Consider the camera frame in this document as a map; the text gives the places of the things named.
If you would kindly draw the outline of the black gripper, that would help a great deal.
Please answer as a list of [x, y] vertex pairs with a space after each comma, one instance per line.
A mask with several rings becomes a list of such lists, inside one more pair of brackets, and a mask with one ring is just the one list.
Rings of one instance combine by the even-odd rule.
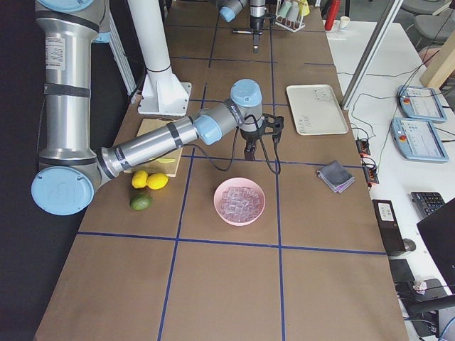
[[265, 19], [265, 5], [250, 5], [250, 28], [253, 32], [253, 53], [259, 51], [260, 31], [263, 29]]
[[244, 140], [246, 140], [245, 149], [244, 149], [245, 159], [255, 158], [255, 152], [256, 152], [256, 148], [257, 148], [256, 141], [260, 140], [262, 138], [262, 129], [259, 128], [259, 129], [247, 131], [247, 130], [241, 128], [240, 133], [241, 133], [242, 138]]

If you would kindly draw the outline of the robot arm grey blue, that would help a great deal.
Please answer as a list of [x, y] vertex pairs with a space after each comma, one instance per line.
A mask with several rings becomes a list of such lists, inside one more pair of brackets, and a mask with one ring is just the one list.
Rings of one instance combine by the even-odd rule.
[[196, 139], [211, 145], [234, 129], [259, 136], [265, 126], [262, 94], [238, 80], [218, 106], [186, 115], [191, 85], [174, 75], [157, 1], [128, 3], [146, 66], [150, 114], [173, 121], [110, 148], [90, 148], [91, 47], [109, 35], [108, 1], [37, 1], [36, 22], [45, 32], [44, 85], [47, 144], [31, 194], [41, 209], [72, 215], [85, 209], [105, 183], [121, 172], [183, 148]]
[[221, 18], [229, 23], [245, 8], [250, 9], [250, 27], [234, 30], [235, 33], [252, 36], [253, 53], [259, 51], [259, 40], [266, 18], [266, 1], [261, 0], [217, 0], [212, 1]]

